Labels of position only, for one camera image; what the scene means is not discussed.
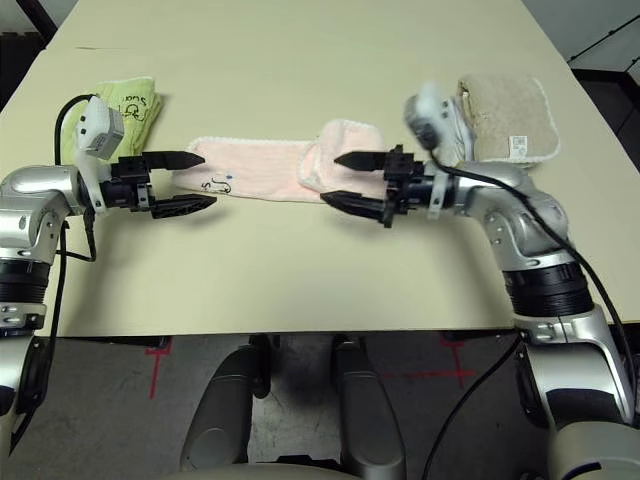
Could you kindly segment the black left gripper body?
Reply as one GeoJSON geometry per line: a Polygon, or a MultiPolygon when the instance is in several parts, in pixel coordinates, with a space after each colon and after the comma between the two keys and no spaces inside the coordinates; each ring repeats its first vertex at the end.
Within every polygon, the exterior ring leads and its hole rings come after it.
{"type": "Polygon", "coordinates": [[[100,183],[107,208],[127,208],[132,212],[149,211],[149,167],[142,156],[120,157],[110,165],[110,178],[100,183]]]}

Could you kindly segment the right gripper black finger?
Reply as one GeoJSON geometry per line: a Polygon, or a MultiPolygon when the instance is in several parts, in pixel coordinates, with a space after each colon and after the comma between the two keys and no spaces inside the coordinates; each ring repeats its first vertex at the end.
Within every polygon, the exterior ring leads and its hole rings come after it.
{"type": "Polygon", "coordinates": [[[349,215],[376,221],[387,221],[390,218],[383,200],[365,197],[359,193],[331,191],[322,193],[320,198],[329,206],[349,215]]]}
{"type": "Polygon", "coordinates": [[[386,157],[386,152],[352,151],[340,155],[334,162],[354,171],[377,171],[384,169],[386,157]]]}

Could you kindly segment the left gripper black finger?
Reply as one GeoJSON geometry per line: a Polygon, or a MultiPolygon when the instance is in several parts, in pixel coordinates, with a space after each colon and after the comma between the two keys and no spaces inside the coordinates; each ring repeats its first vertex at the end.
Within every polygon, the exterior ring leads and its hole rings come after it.
{"type": "Polygon", "coordinates": [[[149,170],[186,170],[205,163],[205,159],[186,151],[154,151],[145,153],[149,170]]]}
{"type": "Polygon", "coordinates": [[[150,207],[153,219],[186,216],[215,204],[217,198],[201,194],[176,195],[170,199],[156,200],[150,207]]]}

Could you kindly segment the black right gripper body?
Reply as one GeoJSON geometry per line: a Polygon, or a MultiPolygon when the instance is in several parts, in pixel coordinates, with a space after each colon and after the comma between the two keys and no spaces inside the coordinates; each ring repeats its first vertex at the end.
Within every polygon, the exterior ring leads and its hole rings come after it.
{"type": "Polygon", "coordinates": [[[381,223],[391,228],[396,215],[406,215],[410,210],[430,205],[434,176],[425,175],[425,164],[414,160],[413,153],[406,153],[402,145],[396,145],[385,157],[383,179],[386,182],[381,223]]]}

